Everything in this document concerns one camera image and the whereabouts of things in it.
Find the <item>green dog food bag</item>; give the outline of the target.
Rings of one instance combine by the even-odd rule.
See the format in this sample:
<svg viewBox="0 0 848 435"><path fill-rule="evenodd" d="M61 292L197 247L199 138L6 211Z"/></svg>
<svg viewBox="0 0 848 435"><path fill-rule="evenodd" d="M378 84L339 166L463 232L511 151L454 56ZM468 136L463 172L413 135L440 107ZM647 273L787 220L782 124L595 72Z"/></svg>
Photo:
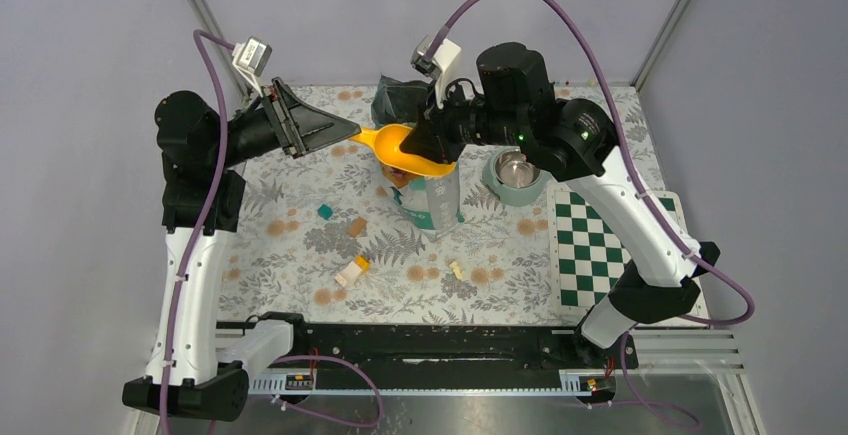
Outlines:
<svg viewBox="0 0 848 435"><path fill-rule="evenodd" d="M428 85L420 80L399 81L381 76L371 103L375 128L390 124L414 127L417 110L426 101ZM463 221L460 209L460 174L457 169L438 177L422 177L380 165L381 187L399 212L429 240L436 241Z"/></svg>

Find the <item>orange plastic scoop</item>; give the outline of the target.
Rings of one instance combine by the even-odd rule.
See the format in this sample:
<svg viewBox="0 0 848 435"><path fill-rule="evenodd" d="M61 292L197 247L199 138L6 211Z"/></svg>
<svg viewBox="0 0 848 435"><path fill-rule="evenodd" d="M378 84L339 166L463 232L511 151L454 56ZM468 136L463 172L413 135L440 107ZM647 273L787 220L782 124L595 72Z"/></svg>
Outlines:
<svg viewBox="0 0 848 435"><path fill-rule="evenodd" d="M411 132L412 128L409 126L390 124L379 129L362 128L349 140L371 149L382 164L413 175L442 177L457 168L456 163L436 163L422 156L403 152L401 144Z"/></svg>

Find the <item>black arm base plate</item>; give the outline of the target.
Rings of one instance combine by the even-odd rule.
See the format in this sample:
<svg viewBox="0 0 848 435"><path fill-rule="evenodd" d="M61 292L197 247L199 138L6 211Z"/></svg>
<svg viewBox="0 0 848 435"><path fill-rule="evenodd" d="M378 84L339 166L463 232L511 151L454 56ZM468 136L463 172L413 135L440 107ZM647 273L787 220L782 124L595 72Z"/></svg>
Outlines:
<svg viewBox="0 0 848 435"><path fill-rule="evenodd" d="M218 329L247 333L265 321L292 325L292 351L271 365L283 392L389 394L569 392L569 373L592 378L639 365L631 336L598 349L567 327L310 323L266 312Z"/></svg>

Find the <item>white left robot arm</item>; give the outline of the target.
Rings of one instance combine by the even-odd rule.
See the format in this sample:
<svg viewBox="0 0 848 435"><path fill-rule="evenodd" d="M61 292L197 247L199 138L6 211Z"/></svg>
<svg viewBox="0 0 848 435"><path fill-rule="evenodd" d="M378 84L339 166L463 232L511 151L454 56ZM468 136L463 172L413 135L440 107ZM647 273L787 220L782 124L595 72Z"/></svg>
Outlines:
<svg viewBox="0 0 848 435"><path fill-rule="evenodd" d="M299 314L266 313L240 339L216 347L222 266L246 182L240 164L272 151L300 158L344 142L360 126L299 99L280 79L228 118L195 92L165 97L154 113L166 181L166 288L144 374L124 385L124 405L160 417L236 420L250 384L276 359L296 366L310 340Z"/></svg>

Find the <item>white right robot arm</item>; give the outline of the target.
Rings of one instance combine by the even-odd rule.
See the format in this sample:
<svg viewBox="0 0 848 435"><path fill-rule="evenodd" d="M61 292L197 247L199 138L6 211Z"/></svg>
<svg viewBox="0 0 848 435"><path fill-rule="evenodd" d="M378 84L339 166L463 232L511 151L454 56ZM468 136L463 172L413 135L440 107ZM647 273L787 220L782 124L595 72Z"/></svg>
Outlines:
<svg viewBox="0 0 848 435"><path fill-rule="evenodd" d="M592 101L557 97L543 56L517 42L478 56L482 90L466 97L452 73L459 55L454 46L434 55L424 48L413 53L412 66L431 84L400 149L444 166L469 145L516 147L530 164L581 196L611 228L630 259L622 277L579 323L573 341L577 360L597 367L633 326L689 313L700 293L697 262L714 262L718 247L689 236L659 199L641 188L641 176L627 169L624 139L611 117Z"/></svg>

